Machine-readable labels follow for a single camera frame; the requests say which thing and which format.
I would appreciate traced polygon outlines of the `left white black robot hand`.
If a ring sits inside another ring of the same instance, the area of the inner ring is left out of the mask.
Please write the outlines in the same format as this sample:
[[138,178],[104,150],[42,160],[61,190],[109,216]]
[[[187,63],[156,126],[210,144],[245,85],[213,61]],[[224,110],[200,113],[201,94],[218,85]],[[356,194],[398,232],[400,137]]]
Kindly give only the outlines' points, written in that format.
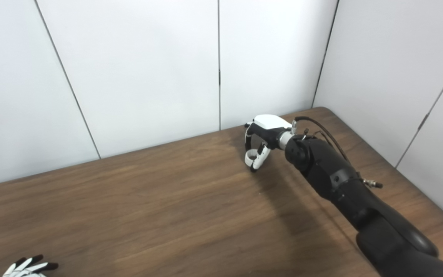
[[2,275],[3,277],[46,277],[44,272],[56,270],[59,263],[42,262],[42,254],[26,258],[22,257],[14,262]]

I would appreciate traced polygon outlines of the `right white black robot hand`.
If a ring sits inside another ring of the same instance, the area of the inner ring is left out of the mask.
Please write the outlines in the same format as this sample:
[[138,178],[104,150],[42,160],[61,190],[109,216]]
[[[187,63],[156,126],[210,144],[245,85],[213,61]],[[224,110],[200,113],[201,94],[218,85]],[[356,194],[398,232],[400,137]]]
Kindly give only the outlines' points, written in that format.
[[[294,124],[276,116],[263,114],[247,122],[245,130],[245,164],[251,172],[257,172],[274,149],[285,150],[288,141],[295,135]],[[257,149],[252,147],[253,136],[262,139]]]

